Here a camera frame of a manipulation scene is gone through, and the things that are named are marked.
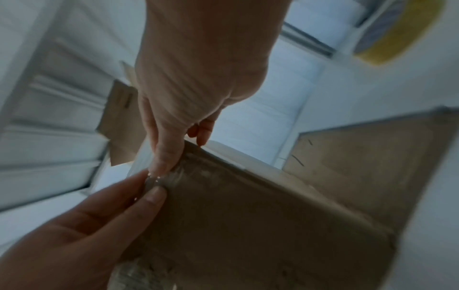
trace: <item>finger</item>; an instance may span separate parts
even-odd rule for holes
[[[191,126],[190,129],[188,129],[188,137],[190,138],[194,138],[197,136],[199,132],[199,125],[198,124],[194,124],[193,126]]]
[[[106,224],[91,238],[121,254],[154,220],[166,200],[166,190],[155,187],[133,206]]]
[[[124,181],[92,194],[73,210],[90,216],[108,217],[129,207],[142,194],[148,171],[144,170]]]
[[[156,120],[153,115],[152,106],[147,95],[143,92],[139,92],[139,109],[142,117],[143,127],[147,132],[148,139],[153,152],[156,150],[156,144],[158,143],[158,127]]]
[[[215,121],[219,117],[221,110],[222,108],[218,109],[212,115],[199,123],[199,131],[196,139],[196,144],[198,146],[204,146],[209,141],[210,135],[212,134],[212,130],[215,126]]]
[[[158,133],[158,144],[150,166],[150,173],[154,177],[164,176],[177,164],[185,147],[186,129],[180,130],[160,126]]]

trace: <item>cardboard flap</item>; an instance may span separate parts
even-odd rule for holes
[[[134,161],[146,137],[137,89],[115,80],[97,131],[110,139],[112,166]]]

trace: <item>yellow object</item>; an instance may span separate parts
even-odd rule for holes
[[[444,0],[408,0],[402,15],[389,31],[372,47],[356,56],[374,65],[398,57],[438,19],[444,6]]]

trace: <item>fingernail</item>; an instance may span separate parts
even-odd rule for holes
[[[162,161],[158,161],[157,159],[153,159],[153,163],[150,166],[150,173],[154,177],[161,177],[166,172],[167,165]]]
[[[163,187],[155,187],[147,192],[143,198],[152,204],[160,204],[164,199],[166,199],[166,196],[166,189]]]

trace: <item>human hand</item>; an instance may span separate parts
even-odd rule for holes
[[[136,73],[153,176],[178,162],[185,134],[205,145],[221,110],[260,88],[290,1],[147,1]]]
[[[103,189],[26,235],[0,259],[0,289],[106,290],[121,254],[166,199],[156,187],[134,202],[146,177]]]

